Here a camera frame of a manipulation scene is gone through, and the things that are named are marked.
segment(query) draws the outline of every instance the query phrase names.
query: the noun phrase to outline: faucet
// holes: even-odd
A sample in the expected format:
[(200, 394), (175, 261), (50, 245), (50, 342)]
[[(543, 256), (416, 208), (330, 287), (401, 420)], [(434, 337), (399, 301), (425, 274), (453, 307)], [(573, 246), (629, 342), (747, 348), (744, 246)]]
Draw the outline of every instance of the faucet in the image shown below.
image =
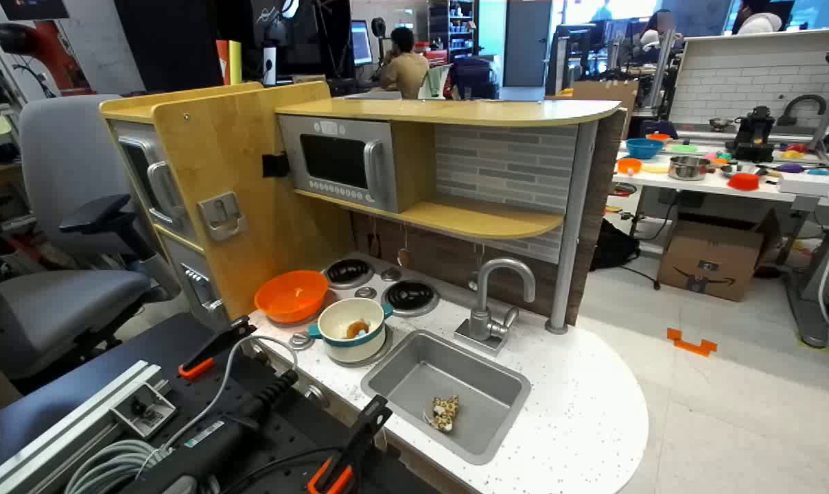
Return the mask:
[(460, 337), (484, 345), (486, 352), (496, 355), (512, 327), (518, 309), (510, 307), (503, 322), (493, 322), (488, 309), (488, 286), (496, 270), (517, 271), (525, 280), (525, 301), (536, 298), (536, 278), (528, 263), (517, 259), (492, 259), (477, 270), (477, 301), (470, 319), (456, 330)]

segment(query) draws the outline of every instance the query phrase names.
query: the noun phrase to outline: microwave window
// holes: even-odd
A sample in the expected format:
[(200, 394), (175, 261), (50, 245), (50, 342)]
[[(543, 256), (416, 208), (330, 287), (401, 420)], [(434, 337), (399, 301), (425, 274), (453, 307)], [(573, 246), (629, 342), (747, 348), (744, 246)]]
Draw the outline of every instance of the microwave window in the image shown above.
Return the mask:
[(128, 162), (132, 162), (132, 172), (135, 172), (135, 179), (138, 179), (138, 183), (141, 183), (141, 191), (147, 197), (150, 206), (157, 206), (160, 201), (157, 201), (157, 194), (150, 191), (147, 175), (145, 175), (145, 169), (147, 169), (147, 165), (150, 165), (147, 156), (145, 156), (145, 150), (138, 147), (138, 146), (125, 146), (125, 142), (121, 142), (121, 147), (124, 147), (124, 153), (125, 153)]
[(367, 186), (362, 147), (362, 141), (301, 134), (304, 168), (312, 179), (324, 182)]

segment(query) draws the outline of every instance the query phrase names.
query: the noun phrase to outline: gray chair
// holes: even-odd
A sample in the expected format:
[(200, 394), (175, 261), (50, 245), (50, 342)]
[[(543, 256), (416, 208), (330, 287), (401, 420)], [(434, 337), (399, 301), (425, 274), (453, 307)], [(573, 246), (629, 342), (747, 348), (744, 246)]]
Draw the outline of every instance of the gray chair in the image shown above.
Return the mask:
[[(112, 97), (33, 101), (20, 117), (29, 215), (50, 245), (93, 267), (143, 259), (128, 183), (98, 105)], [(0, 370), (28, 381), (98, 339), (141, 309), (154, 280), (125, 270), (61, 270), (0, 280)]]

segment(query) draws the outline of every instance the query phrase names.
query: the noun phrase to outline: stainless steel sink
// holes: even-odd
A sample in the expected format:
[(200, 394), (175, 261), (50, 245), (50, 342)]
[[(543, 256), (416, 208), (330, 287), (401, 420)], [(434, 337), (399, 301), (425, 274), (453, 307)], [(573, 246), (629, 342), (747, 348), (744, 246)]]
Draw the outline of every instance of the stainless steel sink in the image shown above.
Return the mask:
[[(401, 416), (430, 433), (470, 463), (488, 463), (517, 423), (530, 381), (430, 333), (412, 333), (364, 379), (364, 392), (385, 394)], [(429, 426), (434, 397), (458, 397), (449, 433)]]

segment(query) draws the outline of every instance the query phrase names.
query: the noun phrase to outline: door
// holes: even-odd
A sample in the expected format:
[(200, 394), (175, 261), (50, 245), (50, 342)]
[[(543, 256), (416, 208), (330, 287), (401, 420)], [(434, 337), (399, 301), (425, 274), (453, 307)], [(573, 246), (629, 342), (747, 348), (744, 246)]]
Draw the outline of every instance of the door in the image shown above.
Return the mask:
[(543, 88), (552, 0), (507, 0), (506, 88)]

